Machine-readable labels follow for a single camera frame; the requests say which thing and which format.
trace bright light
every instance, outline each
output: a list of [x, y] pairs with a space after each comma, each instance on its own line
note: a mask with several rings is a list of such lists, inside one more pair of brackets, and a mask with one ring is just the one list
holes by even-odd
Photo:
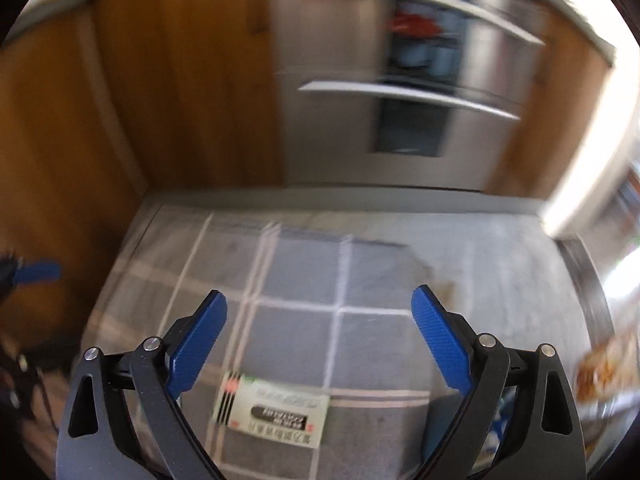
[[640, 285], [640, 248], [624, 258], [604, 282], [607, 298], [621, 300]]

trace blue rubber fingertip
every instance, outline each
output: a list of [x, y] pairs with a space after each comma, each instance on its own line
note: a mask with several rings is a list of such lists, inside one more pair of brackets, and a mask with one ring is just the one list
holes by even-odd
[[469, 355], [445, 319], [446, 311], [437, 302], [431, 291], [418, 287], [411, 299], [411, 312], [447, 385], [466, 395], [472, 387]]
[[16, 269], [14, 285], [27, 285], [38, 282], [55, 282], [60, 278], [60, 265], [52, 260], [41, 260]]
[[193, 388], [220, 331], [226, 322], [226, 299], [212, 291], [205, 298], [206, 308], [186, 333], [168, 363], [166, 389], [173, 399]]

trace red object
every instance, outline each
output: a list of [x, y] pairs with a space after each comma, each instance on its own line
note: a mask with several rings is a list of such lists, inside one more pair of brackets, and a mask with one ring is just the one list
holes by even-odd
[[435, 38], [443, 32], [442, 28], [433, 20], [420, 14], [405, 14], [404, 12], [396, 12], [389, 28], [395, 34], [420, 40]]

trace stainless steel oven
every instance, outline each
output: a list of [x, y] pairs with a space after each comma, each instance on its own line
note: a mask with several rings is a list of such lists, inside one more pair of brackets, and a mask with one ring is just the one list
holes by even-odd
[[527, 0], [272, 0], [287, 180], [481, 190], [526, 101]]

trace appliance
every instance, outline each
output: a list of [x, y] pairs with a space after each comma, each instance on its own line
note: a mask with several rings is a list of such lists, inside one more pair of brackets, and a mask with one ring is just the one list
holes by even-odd
[[528, 0], [271, 0], [289, 184], [482, 190], [543, 41]]

